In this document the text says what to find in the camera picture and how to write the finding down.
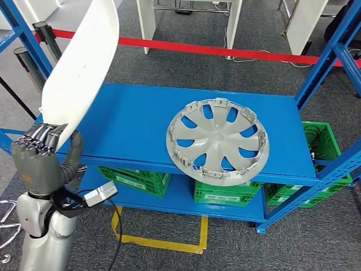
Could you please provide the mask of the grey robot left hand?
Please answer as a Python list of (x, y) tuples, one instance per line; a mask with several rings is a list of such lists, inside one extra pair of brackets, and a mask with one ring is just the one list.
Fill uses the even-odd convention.
[(67, 124), (38, 123), (11, 143), (11, 154), (30, 194), (50, 195), (77, 175), (84, 145), (78, 131), (70, 136), (70, 148), (63, 163), (56, 156), (60, 136), (66, 127)]

